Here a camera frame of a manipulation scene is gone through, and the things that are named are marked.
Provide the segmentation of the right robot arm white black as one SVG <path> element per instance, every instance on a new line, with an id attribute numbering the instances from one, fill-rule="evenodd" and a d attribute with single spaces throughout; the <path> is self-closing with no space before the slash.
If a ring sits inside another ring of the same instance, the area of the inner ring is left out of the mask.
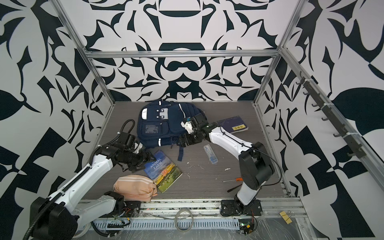
<path id="1" fill-rule="evenodd" d="M 259 142 L 252 144 L 235 137 L 223 127 L 209 123 L 202 114 L 185 118 L 181 126 L 187 131 L 179 137 L 182 147 L 208 141 L 222 147 L 239 161 L 243 183 L 231 202 L 234 210 L 228 213 L 222 209 L 222 215 L 251 216 L 260 212 L 261 207 L 256 196 L 276 171 L 273 159 L 266 153 L 265 146 Z"/>

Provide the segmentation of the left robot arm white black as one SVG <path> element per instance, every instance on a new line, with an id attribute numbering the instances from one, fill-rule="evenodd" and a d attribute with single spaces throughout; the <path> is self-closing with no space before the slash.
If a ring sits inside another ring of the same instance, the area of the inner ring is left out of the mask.
<path id="1" fill-rule="evenodd" d="M 120 213 L 124 198 L 108 193 L 92 201 L 83 209 L 77 205 L 91 187 L 114 166 L 127 166 L 131 172 L 144 169 L 144 164 L 155 161 L 153 154 L 129 133 L 98 146 L 90 162 L 68 183 L 47 198 L 37 198 L 30 209 L 30 226 L 24 239 L 70 240 L 97 218 L 109 213 Z"/>

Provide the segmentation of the navy blue student backpack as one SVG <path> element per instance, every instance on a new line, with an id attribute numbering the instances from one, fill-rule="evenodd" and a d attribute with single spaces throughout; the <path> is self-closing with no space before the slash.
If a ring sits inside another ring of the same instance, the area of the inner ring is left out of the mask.
<path id="1" fill-rule="evenodd" d="M 180 136 L 187 133 L 184 124 L 191 118 L 202 115 L 201 109 L 192 103 L 175 103 L 163 100 L 152 101 L 144 106 L 138 117 L 137 135 L 147 148 L 162 146 L 179 146 L 178 161 L 184 156 L 184 147 L 180 144 Z"/>

